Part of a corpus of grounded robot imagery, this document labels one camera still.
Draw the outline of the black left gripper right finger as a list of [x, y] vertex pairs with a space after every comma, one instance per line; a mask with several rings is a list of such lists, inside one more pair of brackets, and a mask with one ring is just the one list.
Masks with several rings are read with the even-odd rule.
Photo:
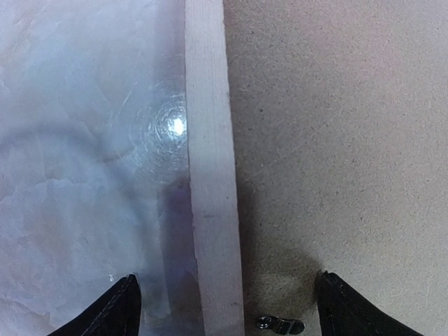
[[316, 298], [322, 336], [419, 334], [382, 312], [335, 273], [321, 274]]

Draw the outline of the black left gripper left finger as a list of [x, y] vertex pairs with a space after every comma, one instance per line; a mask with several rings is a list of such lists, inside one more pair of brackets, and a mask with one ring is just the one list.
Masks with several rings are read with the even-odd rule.
[[140, 318], [141, 290], [137, 277], [129, 274], [49, 336], [137, 336]]

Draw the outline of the brown cardboard backing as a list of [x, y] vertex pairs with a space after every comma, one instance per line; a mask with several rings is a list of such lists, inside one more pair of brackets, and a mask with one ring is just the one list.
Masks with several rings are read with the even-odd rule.
[[447, 2], [226, 1], [246, 334], [338, 274], [447, 334]]

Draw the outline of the red wooden picture frame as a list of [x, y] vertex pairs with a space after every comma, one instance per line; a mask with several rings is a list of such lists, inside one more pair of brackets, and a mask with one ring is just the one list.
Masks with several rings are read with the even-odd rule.
[[222, 1], [185, 3], [192, 226], [206, 335], [243, 335], [235, 152]]

